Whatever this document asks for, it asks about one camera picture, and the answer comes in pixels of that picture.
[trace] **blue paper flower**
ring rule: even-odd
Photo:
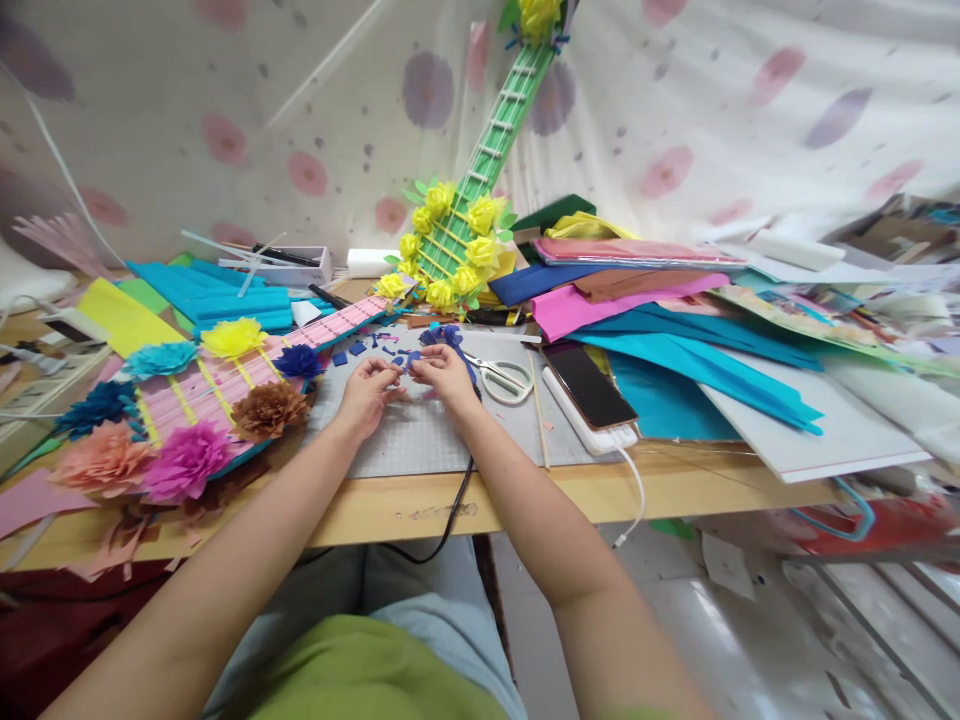
[[[54,432],[66,432],[71,440],[79,440],[107,420],[120,422],[126,416],[136,417],[134,392],[132,382],[111,380],[97,383],[85,400],[74,403],[70,410],[57,418]]]
[[[154,375],[175,375],[187,369],[197,355],[191,342],[144,345],[127,358],[123,371],[137,380]]]
[[[302,377],[304,380],[313,380],[323,372],[317,351],[309,345],[294,345],[283,349],[283,353],[273,361],[274,367],[283,373],[284,377]]]

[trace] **smartphone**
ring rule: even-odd
[[[540,352],[580,409],[583,419],[594,430],[636,422],[637,413],[610,379],[600,372],[583,345],[573,340],[561,340],[542,346]]]

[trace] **pink paper strip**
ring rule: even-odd
[[[683,297],[729,285],[726,275],[711,273],[693,282],[676,285],[672,288],[652,290],[650,292],[627,295],[616,300],[589,303],[573,285],[565,285],[556,290],[533,298],[533,317],[543,331],[548,342],[559,340],[574,330],[590,323],[600,322],[608,317],[632,310],[644,303],[656,302],[667,298]]]
[[[0,494],[0,538],[47,515],[98,507],[78,492],[51,485],[49,475],[49,470],[37,470]]]

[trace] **scissors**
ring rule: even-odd
[[[488,362],[481,360],[468,352],[463,353],[467,362],[475,366],[480,372],[480,379],[487,392],[497,402],[504,405],[519,405],[527,399],[533,389],[533,378],[530,371],[520,365],[506,360]],[[503,388],[507,394],[498,393],[495,387]]]

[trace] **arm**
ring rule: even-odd
[[[300,555],[357,448],[398,398],[400,369],[366,360],[334,420],[200,551],[47,709],[59,718],[195,718]]]
[[[423,356],[414,379],[436,388],[553,610],[580,716],[653,706],[684,718],[713,717],[611,549],[476,399],[456,353],[432,346]]]

